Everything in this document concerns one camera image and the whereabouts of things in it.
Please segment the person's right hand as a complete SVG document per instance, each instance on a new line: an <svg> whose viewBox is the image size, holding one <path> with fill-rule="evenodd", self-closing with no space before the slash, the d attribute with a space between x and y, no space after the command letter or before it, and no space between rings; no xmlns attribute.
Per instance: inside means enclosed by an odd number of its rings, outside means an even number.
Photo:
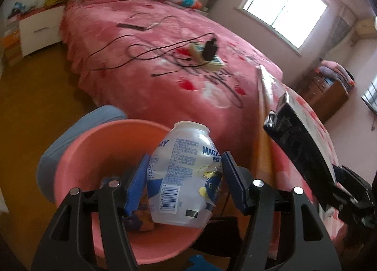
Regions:
<svg viewBox="0 0 377 271"><path fill-rule="evenodd" d="M342 270L377 270L376 228L358 229L344 224L334 239Z"/></svg>

